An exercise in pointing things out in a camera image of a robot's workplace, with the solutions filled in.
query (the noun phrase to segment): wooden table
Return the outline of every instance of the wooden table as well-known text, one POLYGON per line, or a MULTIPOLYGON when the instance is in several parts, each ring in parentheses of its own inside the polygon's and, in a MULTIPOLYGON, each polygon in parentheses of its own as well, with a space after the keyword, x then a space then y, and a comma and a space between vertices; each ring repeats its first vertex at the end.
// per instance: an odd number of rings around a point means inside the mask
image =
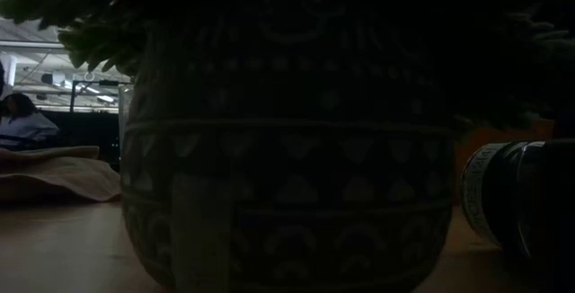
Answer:
MULTIPOLYGON (((503 264, 456 209, 443 256, 415 292, 534 291, 503 264)), ((0 291, 167 293, 138 263, 117 202, 1 208, 0 291)))

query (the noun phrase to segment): geometric pattern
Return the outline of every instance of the geometric pattern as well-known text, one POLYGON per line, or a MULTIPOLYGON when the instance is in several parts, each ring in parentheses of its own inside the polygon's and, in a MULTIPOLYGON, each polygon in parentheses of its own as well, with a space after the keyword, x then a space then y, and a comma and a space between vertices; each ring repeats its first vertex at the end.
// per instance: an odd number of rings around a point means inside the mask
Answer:
POLYGON ((173 187, 195 227, 226 228, 232 292, 409 292, 430 273, 451 216, 445 96, 409 32, 347 1, 230 1, 248 4, 151 35, 122 190, 159 282, 189 277, 173 273, 173 187))

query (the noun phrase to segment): tan fabric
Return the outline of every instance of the tan fabric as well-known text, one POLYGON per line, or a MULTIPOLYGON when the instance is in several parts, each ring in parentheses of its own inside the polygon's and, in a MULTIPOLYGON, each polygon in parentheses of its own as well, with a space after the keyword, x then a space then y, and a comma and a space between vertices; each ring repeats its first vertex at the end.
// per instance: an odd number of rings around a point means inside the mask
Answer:
POLYGON ((96 201, 119 195, 119 175, 95 159, 97 146, 25 152, 0 148, 0 201, 19 201, 42 194, 71 191, 96 201))

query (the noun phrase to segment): orange object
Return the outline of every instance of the orange object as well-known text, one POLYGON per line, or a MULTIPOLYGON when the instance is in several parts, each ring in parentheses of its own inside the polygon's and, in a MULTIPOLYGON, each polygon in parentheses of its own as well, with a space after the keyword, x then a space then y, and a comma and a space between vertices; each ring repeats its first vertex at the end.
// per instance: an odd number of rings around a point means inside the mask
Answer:
POLYGON ((459 204, 459 187, 461 174, 467 164, 467 160, 481 146, 490 143, 501 143, 524 140, 547 140, 553 135, 554 123, 552 120, 534 120, 531 129, 508 129, 498 130, 493 128, 478 128, 462 140, 456 141, 455 151, 455 171, 456 171, 456 190, 455 204, 459 204))

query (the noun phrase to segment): ceiling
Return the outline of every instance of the ceiling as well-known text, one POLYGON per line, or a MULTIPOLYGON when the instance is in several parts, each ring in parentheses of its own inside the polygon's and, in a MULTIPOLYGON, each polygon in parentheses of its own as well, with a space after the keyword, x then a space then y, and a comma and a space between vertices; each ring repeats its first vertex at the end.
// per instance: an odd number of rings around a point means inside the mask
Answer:
POLYGON ((92 81, 78 84, 80 93, 75 97, 75 111, 118 111, 118 87, 105 87, 101 80, 129 82, 129 78, 115 68, 103 73, 101 67, 93 73, 87 72, 87 65, 74 68, 66 51, 58 43, 57 28, 38 31, 38 22, 15 25, 0 18, 0 54, 17 57, 14 92, 25 93, 45 111, 69 111, 72 81, 92 81), (64 83, 45 84, 42 75, 64 73, 64 83))

